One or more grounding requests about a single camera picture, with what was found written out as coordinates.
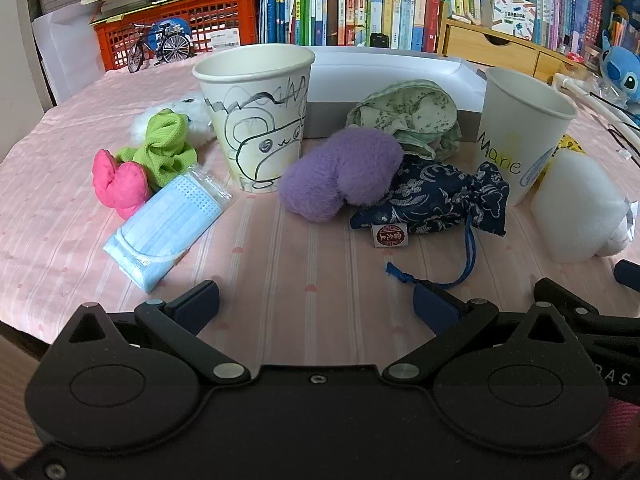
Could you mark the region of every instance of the striped bed sheet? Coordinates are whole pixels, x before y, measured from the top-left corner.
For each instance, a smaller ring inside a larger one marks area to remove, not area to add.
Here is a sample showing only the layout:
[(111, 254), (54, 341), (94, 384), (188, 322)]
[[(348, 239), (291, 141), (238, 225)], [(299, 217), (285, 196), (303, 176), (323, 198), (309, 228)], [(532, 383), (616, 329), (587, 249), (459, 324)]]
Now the striped bed sheet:
[[(51, 342), (82, 302), (121, 312), (148, 298), (102, 250), (122, 220), (96, 199), (92, 160), (100, 148), (127, 145), (137, 113), (196, 88), (192, 63), (107, 73), (50, 110), (0, 164), (2, 321)], [(640, 170), (617, 153), (597, 117), (581, 108), (569, 133), (630, 200), (640, 196)], [(305, 141), (305, 149), (315, 142)], [(468, 169), (469, 147), (452, 163)], [(228, 182), (216, 142), (198, 158)], [(151, 294), (171, 300), (201, 280), (216, 280), (221, 309), (200, 333), (204, 341), (255, 372), (262, 363), (383, 367), (433, 336), (413, 313), (412, 287), (387, 276), (385, 265), (450, 281), (465, 263), (462, 228), (375, 249), (368, 230), (349, 228), (348, 208), (331, 222), (309, 224), (286, 212), (275, 193), (233, 191), (236, 202)], [(508, 210), (506, 231), (504, 238), (478, 233), (476, 268), (453, 294), (524, 311), (534, 283), (548, 276), (603, 313), (638, 316), (640, 295), (612, 277), (617, 259), (640, 261), (637, 240), (614, 258), (555, 264), (526, 202)]]

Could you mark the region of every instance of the blue plush toy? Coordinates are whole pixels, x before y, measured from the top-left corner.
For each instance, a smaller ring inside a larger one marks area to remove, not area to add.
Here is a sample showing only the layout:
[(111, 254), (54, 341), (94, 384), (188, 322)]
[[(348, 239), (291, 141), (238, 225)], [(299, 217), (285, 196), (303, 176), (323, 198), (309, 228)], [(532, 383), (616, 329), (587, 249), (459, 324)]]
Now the blue plush toy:
[(611, 46), (602, 31), (600, 73), (627, 97), (627, 103), (640, 102), (640, 59), (621, 46)]

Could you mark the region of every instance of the blue surgical mask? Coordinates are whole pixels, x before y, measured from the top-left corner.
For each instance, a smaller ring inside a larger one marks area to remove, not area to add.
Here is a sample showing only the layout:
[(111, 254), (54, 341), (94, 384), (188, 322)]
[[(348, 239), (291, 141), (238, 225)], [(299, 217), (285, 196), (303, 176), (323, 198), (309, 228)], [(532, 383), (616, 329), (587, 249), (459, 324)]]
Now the blue surgical mask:
[(105, 243), (103, 249), (147, 294), (220, 216), (215, 200), (191, 173), (176, 176)]

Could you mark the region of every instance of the purple plush toy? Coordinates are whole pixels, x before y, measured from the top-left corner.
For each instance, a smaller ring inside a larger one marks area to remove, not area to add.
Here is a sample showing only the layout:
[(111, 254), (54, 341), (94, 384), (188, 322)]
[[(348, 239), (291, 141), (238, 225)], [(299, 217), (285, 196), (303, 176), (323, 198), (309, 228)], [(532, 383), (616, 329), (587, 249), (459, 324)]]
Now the purple plush toy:
[(372, 205), (385, 196), (404, 151), (391, 134), (349, 127), (295, 162), (280, 181), (280, 201), (310, 222), (324, 222), (345, 201)]

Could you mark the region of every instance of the screw head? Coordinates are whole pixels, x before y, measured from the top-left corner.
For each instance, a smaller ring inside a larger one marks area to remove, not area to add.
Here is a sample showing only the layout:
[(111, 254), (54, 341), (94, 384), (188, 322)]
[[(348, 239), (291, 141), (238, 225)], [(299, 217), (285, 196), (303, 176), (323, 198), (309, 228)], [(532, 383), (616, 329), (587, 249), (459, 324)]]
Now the screw head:
[(571, 480), (586, 480), (591, 475), (591, 469), (586, 464), (578, 464), (575, 465), (573, 469), (571, 469), (571, 474), (569, 478)]
[(47, 475), (50, 480), (64, 480), (66, 478), (66, 469), (60, 464), (53, 463), (44, 468), (44, 474)]
[(325, 384), (327, 382), (327, 378), (324, 375), (312, 375), (309, 377), (309, 381), (313, 384)]
[(389, 367), (389, 375), (394, 379), (413, 379), (420, 374), (420, 368), (411, 363), (396, 363)]
[(244, 367), (238, 363), (220, 363), (213, 368), (213, 374), (220, 379), (237, 379), (244, 374)]

